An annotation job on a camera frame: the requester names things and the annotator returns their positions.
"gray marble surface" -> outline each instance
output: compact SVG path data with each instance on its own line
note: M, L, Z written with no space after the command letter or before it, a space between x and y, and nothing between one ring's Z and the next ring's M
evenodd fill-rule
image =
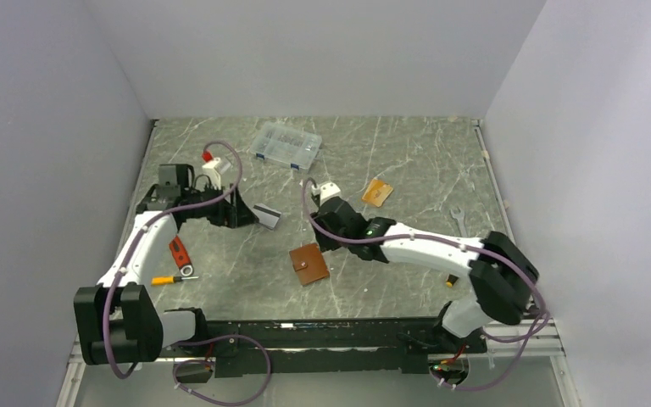
M467 118L296 117L186 118L160 120L144 165L137 196L157 180L162 163L188 163L197 170L204 143L221 139L242 157L241 192L249 206L265 204L283 212L275 231L262 226L227 229L190 220L180 231L199 280L152 288L159 310L202 307L207 318L300 319L435 315L467 286L447 288L445 275L413 265L364 262L347 250L324 254L331 277L301 287L288 252L314 243L303 218L298 183L306 177L248 153L266 121L323 137L319 158L308 176L334 181L366 218L385 216L409 226L459 236L449 210L465 210L469 234L504 231L481 147ZM223 148L214 150L225 155ZM226 178L236 174L226 173ZM394 187L381 208L360 197L373 177ZM159 275L177 275L167 248Z

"clear plastic container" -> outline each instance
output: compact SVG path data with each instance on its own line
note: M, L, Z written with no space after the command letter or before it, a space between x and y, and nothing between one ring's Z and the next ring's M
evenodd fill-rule
M250 152L257 159L307 171L318 155L322 141L318 135L268 121L253 139Z

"yellow screwdriver handle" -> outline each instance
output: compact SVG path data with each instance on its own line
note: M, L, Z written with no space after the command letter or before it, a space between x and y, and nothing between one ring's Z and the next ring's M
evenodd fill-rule
M173 284L175 282L174 277L154 277L151 280L152 286L164 286L166 284Z

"wrench head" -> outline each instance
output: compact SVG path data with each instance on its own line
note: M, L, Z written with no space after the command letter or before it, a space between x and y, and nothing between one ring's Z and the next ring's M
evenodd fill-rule
M453 216L453 219L464 219L465 218L465 212L460 207L457 207L458 210L455 210L455 208L450 209L450 215Z

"metal ring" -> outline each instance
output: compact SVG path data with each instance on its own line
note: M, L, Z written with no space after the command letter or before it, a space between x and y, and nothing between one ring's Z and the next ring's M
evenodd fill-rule
M184 265L181 267L181 275L184 277L188 277L191 274L193 274L193 265Z

